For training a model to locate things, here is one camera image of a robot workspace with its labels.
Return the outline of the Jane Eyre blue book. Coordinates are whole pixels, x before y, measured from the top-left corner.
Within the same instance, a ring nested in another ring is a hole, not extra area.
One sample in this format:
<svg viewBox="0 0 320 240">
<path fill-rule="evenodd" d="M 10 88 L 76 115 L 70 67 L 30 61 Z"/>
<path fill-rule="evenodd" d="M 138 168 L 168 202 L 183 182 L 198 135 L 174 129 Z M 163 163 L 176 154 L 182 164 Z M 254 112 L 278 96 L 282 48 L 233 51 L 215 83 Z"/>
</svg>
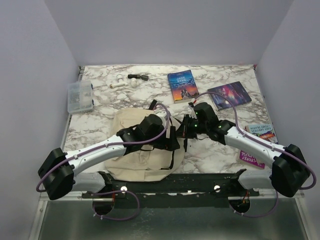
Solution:
<svg viewBox="0 0 320 240">
<path fill-rule="evenodd" d="M 169 73 L 167 79 L 175 104 L 188 102 L 199 95 L 191 70 Z"/>
</svg>

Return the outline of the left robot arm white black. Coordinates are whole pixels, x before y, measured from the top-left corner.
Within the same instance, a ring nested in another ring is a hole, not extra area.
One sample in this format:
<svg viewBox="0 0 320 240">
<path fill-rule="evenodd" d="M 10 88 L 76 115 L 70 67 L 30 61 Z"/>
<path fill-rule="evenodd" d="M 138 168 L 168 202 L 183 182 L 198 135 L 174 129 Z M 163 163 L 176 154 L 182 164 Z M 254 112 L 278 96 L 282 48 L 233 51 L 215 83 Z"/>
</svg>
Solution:
<svg viewBox="0 0 320 240">
<path fill-rule="evenodd" d="M 110 138 L 73 152 L 53 149 L 38 170 L 40 182 L 37 192 L 47 193 L 50 200 L 58 200 L 72 191 L 89 191 L 104 198 L 111 185 L 99 172 L 82 174 L 86 169 L 109 159 L 138 152 L 144 145 L 175 152 L 180 149 L 176 128 L 170 118 L 150 114 L 136 125 L 120 129 Z"/>
</svg>

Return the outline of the beige student backpack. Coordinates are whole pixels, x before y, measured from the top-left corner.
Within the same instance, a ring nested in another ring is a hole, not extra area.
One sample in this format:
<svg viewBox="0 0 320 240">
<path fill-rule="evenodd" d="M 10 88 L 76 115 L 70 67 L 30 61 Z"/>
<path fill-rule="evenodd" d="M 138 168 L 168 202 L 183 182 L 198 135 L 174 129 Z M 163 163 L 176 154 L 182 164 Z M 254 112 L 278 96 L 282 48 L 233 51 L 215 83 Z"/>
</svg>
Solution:
<svg viewBox="0 0 320 240">
<path fill-rule="evenodd" d="M 114 115 L 110 135 L 141 123 L 145 117 L 153 113 L 153 110 L 134 107 L 118 110 Z M 144 145 L 142 150 L 106 160 L 104 166 L 116 180 L 128 182 L 161 181 L 176 171 L 184 160 L 184 140 L 179 138 L 177 141 L 180 148 L 175 151 L 153 149 L 150 145 Z"/>
</svg>

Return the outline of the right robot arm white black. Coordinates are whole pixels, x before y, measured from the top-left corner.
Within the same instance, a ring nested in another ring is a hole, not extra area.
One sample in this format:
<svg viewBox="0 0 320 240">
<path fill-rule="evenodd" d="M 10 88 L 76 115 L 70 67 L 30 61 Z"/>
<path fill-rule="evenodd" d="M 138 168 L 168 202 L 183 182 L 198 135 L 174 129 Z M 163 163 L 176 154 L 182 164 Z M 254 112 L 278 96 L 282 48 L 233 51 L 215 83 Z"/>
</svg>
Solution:
<svg viewBox="0 0 320 240">
<path fill-rule="evenodd" d="M 299 147 L 263 140 L 229 120 L 220 120 L 206 102 L 194 105 L 192 112 L 193 116 L 186 114 L 183 117 L 176 131 L 178 138 L 195 139 L 205 134 L 212 141 L 244 151 L 268 167 L 264 170 L 238 171 L 235 180 L 230 183 L 230 191 L 234 195 L 241 196 L 251 189 L 274 189 L 291 198 L 310 177 L 311 170 Z"/>
</svg>

